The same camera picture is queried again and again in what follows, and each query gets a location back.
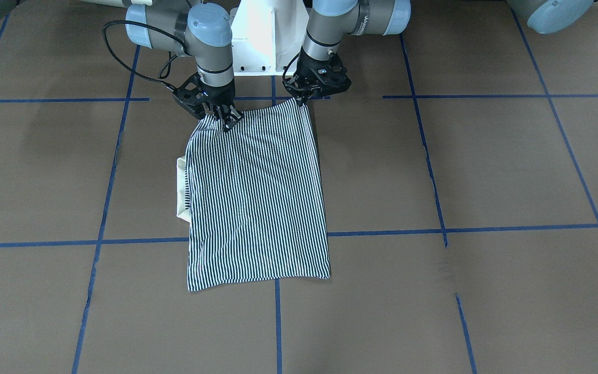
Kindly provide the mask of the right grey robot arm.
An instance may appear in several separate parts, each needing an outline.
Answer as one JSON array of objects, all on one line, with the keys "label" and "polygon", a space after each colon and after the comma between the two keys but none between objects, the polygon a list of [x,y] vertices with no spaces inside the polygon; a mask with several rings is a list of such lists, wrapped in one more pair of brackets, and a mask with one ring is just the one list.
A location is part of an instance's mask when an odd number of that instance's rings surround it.
[{"label": "right grey robot arm", "polygon": [[[123,1],[126,16],[106,23],[102,38],[107,51],[131,74],[132,66],[114,52],[108,31],[117,25],[126,29],[129,40],[147,49],[164,50],[168,59],[157,77],[140,74],[140,78],[163,85],[176,103],[197,120],[212,115],[225,132],[242,120],[234,104],[236,87],[233,69],[233,34],[229,14],[216,3],[190,1]],[[176,59],[192,57],[197,71],[176,86],[168,82],[171,65]]]}]

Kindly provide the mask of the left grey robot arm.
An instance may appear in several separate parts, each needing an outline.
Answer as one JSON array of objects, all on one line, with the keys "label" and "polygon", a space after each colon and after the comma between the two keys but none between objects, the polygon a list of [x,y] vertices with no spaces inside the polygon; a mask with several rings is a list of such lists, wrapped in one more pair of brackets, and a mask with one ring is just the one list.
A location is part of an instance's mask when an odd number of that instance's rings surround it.
[{"label": "left grey robot arm", "polygon": [[[592,1],[508,1],[530,29],[542,35],[561,31],[593,5]],[[313,1],[302,46],[292,59],[296,71],[283,78],[298,105],[346,92],[351,86],[338,55],[345,35],[399,35],[411,18],[409,1]]]}]

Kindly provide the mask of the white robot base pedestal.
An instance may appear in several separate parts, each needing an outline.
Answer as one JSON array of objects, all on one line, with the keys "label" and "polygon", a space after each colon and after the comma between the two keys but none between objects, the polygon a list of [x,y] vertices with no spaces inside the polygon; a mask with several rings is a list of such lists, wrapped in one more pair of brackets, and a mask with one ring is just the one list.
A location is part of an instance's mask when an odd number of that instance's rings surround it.
[{"label": "white robot base pedestal", "polygon": [[294,74],[308,20],[303,1],[242,1],[232,8],[235,76]]}]

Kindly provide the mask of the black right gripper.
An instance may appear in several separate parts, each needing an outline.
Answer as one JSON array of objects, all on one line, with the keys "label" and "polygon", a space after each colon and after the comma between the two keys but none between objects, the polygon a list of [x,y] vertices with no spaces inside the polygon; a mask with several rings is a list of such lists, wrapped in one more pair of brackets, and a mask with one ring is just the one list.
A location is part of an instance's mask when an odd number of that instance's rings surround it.
[{"label": "black right gripper", "polygon": [[220,87],[202,82],[199,73],[194,73],[181,86],[172,90],[175,101],[196,119],[203,119],[207,111],[222,119],[223,131],[232,130],[242,119],[243,113],[234,106],[235,80]]}]

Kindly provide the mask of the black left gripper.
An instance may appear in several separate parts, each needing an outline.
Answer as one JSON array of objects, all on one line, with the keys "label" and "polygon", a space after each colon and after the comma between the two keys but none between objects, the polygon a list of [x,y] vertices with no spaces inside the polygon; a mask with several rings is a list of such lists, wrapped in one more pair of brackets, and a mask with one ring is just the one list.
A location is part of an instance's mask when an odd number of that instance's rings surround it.
[{"label": "black left gripper", "polygon": [[297,62],[296,71],[290,78],[283,73],[285,90],[295,100],[323,98],[346,92],[351,87],[347,68],[336,52],[328,52],[325,61],[310,57],[304,50],[297,53],[292,62]]}]

